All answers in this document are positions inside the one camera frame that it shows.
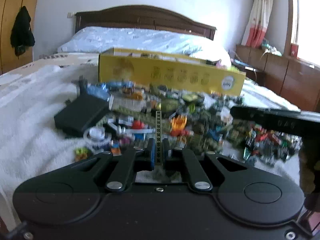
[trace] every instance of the yellow box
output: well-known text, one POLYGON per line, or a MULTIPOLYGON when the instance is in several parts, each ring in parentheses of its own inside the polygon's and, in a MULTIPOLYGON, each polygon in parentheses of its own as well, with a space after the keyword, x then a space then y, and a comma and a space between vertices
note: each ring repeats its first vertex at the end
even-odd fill
POLYGON ((245 75, 180 54, 112 48, 99 55, 100 82, 131 80, 145 86, 238 96, 245 75))

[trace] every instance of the mattress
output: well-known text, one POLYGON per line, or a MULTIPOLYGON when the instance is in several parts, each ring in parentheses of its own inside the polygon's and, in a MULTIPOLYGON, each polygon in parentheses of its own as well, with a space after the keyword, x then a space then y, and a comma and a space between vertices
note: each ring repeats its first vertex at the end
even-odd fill
POLYGON ((216 41, 146 29, 86 27, 60 46, 58 52, 102 53, 112 47, 185 54, 204 60, 221 60, 222 65, 231 66, 228 53, 216 41))
MULTIPOLYGON (((9 230, 19 219, 12 206, 15 188, 31 177, 58 169, 74 161, 81 138, 66 139, 57 130, 53 116, 76 98, 73 81, 83 75, 98 81, 98 54, 59 53, 0 76, 0 217, 9 230)), ((297 109, 266 88, 246 81, 242 94, 249 106, 297 109)), ((234 149, 224 149, 226 155, 234 149)), ((261 169, 268 170, 261 164, 261 169)), ((269 170, 299 183, 298 158, 277 163, 269 170)), ((150 179, 142 174, 142 181, 150 179)))

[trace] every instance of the red and white curtain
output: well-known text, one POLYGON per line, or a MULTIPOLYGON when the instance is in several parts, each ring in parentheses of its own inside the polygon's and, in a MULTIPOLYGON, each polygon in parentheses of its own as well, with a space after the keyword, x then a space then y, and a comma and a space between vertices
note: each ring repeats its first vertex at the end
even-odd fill
POLYGON ((254 0, 242 45, 258 48, 266 34, 273 0, 254 0))

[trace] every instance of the toy pile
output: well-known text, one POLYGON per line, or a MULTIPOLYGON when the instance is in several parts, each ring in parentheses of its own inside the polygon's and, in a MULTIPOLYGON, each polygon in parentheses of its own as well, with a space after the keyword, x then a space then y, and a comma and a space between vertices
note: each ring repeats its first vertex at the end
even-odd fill
POLYGON ((79 91, 108 100, 111 106, 95 127, 84 132, 86 147, 76 150, 76 160, 103 151, 120 155, 127 147, 146 147, 148 139, 155 137, 156 111, 162 112, 162 138, 168 138, 172 148, 189 148, 196 155, 222 153, 228 140, 245 148, 244 161, 259 158, 273 166, 276 160, 285 162, 295 155, 301 146, 297 137, 232 120, 230 108, 244 103, 241 96, 191 93, 164 85, 144 87, 131 81, 90 85, 84 79, 79 81, 79 91))

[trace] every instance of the dark brown headboard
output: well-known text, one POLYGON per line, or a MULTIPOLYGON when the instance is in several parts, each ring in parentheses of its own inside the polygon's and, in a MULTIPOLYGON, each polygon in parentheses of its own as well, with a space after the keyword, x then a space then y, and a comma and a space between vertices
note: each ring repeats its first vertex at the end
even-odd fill
POLYGON ((181 14, 147 5, 126 5, 102 11, 76 13, 76 32, 88 26, 166 30, 213 40, 216 27, 195 22, 181 14))

